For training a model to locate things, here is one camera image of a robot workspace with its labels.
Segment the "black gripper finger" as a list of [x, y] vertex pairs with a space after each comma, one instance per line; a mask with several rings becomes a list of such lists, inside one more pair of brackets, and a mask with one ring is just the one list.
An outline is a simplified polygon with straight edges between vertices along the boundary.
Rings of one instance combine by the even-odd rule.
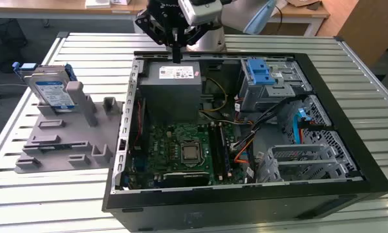
[[177, 63], [180, 64], [183, 55], [181, 49], [188, 45], [193, 45], [205, 33], [213, 28], [213, 23], [201, 24], [195, 26], [188, 32], [184, 28], [177, 29]]
[[149, 10], [145, 9], [137, 15], [134, 22], [151, 39], [159, 45], [167, 46], [172, 53], [172, 61], [177, 64], [177, 44], [169, 19], [171, 17], [167, 13], [151, 13]]

